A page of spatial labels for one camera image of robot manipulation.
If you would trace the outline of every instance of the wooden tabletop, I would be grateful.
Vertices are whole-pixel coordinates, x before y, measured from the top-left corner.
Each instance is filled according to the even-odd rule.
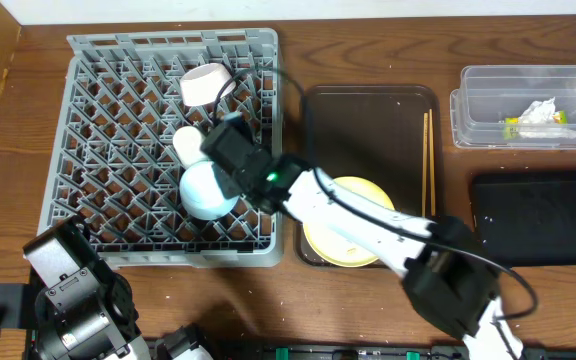
[[[440,100],[445,202],[472,225],[473,174],[576,167],[576,151],[467,151],[452,143],[449,94],[473,64],[576,64],[576,16],[420,18],[256,23],[167,23],[23,27],[0,109],[0,282],[25,282],[21,246],[37,231],[65,75],[73,53],[66,35],[211,28],[271,27],[284,68],[305,88],[320,84],[418,83]],[[297,99],[286,100],[297,119]],[[289,120],[291,144],[298,124]],[[263,269],[127,268],[146,336],[198,322],[231,339],[405,344],[450,338],[421,319],[397,276],[386,270],[304,265],[293,252],[295,224],[285,228],[285,255]],[[576,266],[520,269],[541,299],[538,313],[512,323],[526,344],[576,349]],[[507,311],[528,305],[502,279]],[[23,334],[4,331],[0,359],[18,359]]]

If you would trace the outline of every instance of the white bowl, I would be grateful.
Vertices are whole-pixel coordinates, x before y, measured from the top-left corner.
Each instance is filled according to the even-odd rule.
[[[215,220],[230,212],[237,204],[238,196],[224,197],[217,184],[212,161],[198,162],[184,172],[179,182],[181,205],[193,217]]]
[[[222,64],[212,63],[196,67],[181,78],[181,99],[186,106],[212,104],[219,90],[231,78],[228,69]],[[235,82],[228,85],[222,97],[230,94],[235,86]]]

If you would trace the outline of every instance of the brown tray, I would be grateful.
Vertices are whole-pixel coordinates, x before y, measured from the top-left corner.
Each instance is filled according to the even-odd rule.
[[[331,177],[358,176],[381,187],[395,209],[421,216],[424,113],[432,109],[437,214],[443,214],[439,102],[421,85],[317,86],[306,99],[315,123],[318,165]],[[302,155],[307,155],[305,148]],[[430,172],[427,179],[430,215]],[[312,249],[301,225],[298,257],[312,266],[337,267]],[[383,268],[376,261],[364,268]]]

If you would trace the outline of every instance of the wooden chopstick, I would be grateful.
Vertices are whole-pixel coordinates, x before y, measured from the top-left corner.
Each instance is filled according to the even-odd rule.
[[[426,168],[428,167],[428,113],[424,113],[424,150],[421,175],[421,216],[426,217]]]
[[[430,146],[430,216],[437,215],[437,206],[435,200],[435,145],[432,131],[432,109],[429,111],[430,130],[428,132]]]

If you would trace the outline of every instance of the plastic grid rack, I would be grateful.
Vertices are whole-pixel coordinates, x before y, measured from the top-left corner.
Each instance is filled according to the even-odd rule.
[[[181,207],[183,168],[172,147],[182,126],[213,127],[210,116],[241,111],[258,142],[281,153],[280,79],[259,71],[232,95],[187,107],[179,80],[211,62],[232,73],[279,67],[272,29],[69,36],[70,62],[39,232],[74,214],[114,268],[131,265],[273,266],[283,254],[281,216],[239,201],[201,221]]]

